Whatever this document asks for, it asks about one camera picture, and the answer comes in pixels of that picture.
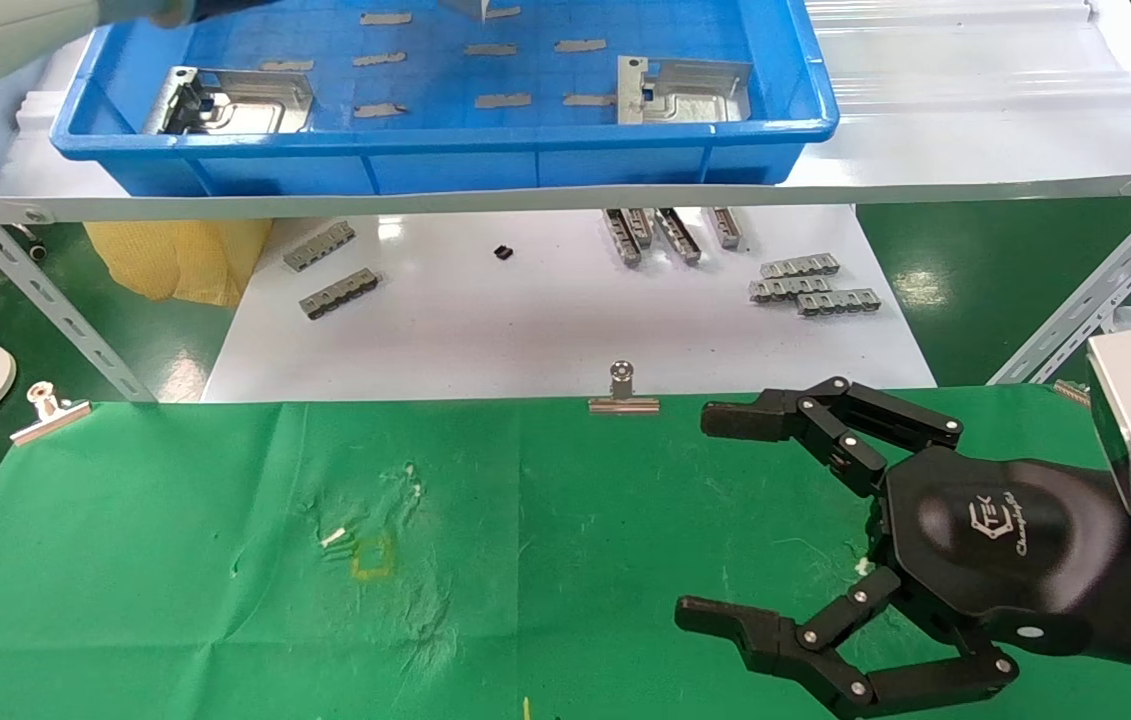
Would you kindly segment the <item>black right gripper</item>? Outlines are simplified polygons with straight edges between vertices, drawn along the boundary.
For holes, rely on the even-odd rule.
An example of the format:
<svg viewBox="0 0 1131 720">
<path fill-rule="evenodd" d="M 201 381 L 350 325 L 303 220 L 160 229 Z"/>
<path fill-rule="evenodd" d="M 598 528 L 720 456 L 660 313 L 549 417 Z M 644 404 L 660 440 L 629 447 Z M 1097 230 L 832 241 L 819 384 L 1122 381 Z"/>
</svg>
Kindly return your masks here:
<svg viewBox="0 0 1131 720">
<path fill-rule="evenodd" d="M 1103 652 L 1110 644 L 1103 597 L 1126 543 L 1126 509 L 1112 478 L 948 450 L 962 430 L 952 416 L 847 378 L 765 389 L 749 404 L 707 402 L 706 436 L 795 441 L 857 496 L 882 493 L 880 543 L 889 569 L 873 569 L 806 623 L 683 596 L 677 628 L 729 641 L 749 671 L 797 683 L 836 719 L 993 699 L 1019 669 L 991 641 L 1045 654 Z M 922 452 L 888 471 L 866 436 Z M 871 673 L 845 661 L 841 644 L 891 602 L 958 654 Z"/>
</svg>

